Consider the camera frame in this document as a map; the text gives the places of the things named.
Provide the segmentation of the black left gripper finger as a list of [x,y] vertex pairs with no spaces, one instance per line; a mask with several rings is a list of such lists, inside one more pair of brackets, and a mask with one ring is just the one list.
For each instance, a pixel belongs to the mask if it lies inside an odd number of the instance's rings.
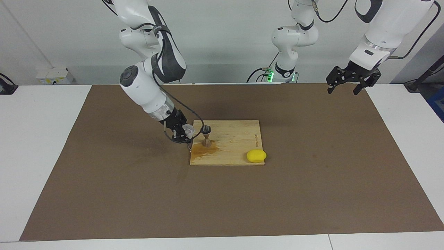
[[381,72],[379,69],[375,69],[370,75],[368,76],[362,76],[358,75],[356,78],[358,79],[358,84],[353,90],[354,95],[358,95],[361,90],[367,88],[367,87],[373,87],[378,79],[381,77]]
[[328,94],[331,94],[335,90],[335,87],[337,87],[338,85],[344,84],[348,76],[348,70],[342,69],[339,66],[335,66],[326,77],[326,82],[328,84]]

